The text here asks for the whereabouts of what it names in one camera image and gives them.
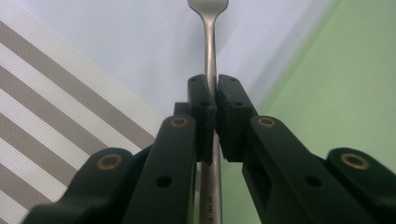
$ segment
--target striped cloth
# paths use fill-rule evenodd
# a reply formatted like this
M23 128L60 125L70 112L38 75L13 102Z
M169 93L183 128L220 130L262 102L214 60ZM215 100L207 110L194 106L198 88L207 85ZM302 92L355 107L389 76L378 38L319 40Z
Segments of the striped cloth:
M163 118L0 1L0 223L57 201L91 154L152 144Z

